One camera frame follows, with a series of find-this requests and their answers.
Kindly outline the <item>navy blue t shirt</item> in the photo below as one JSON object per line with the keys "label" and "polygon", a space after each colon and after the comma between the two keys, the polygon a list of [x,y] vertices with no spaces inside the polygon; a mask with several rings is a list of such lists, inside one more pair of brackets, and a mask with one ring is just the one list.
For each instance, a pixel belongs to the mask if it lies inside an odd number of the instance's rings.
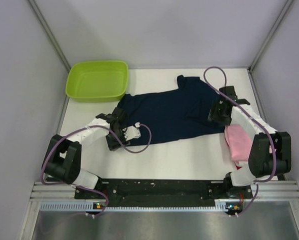
{"label": "navy blue t shirt", "polygon": [[129,126],[145,124],[131,146],[162,144],[204,135],[223,133],[225,127],[209,121],[218,94],[199,77],[177,77],[175,90],[146,94],[125,94],[117,104],[128,115]]}

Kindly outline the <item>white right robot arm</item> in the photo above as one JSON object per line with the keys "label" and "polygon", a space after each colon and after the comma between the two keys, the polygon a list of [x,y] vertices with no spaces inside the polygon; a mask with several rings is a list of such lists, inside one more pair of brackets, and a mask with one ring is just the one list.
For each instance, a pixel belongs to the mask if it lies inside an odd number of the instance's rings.
{"label": "white right robot arm", "polygon": [[236,125],[242,128],[251,141],[247,162],[229,172],[223,179],[223,193],[236,197],[242,187],[257,182],[270,181],[292,168],[292,139],[288,132],[279,132],[258,115],[246,99],[239,99],[233,86],[218,89],[219,98],[214,100],[209,121],[226,128]]}

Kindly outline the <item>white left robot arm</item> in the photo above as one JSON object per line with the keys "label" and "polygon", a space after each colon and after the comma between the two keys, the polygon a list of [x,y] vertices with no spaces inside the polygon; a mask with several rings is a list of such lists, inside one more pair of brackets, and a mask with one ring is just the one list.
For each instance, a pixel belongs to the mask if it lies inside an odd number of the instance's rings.
{"label": "white left robot arm", "polygon": [[68,185],[82,186],[91,198],[102,195],[99,177],[81,168],[82,151],[99,139],[105,139],[110,151],[127,146],[125,137],[128,113],[116,107],[112,113],[100,113],[80,130],[68,136],[54,135],[47,148],[42,165],[44,173]]}

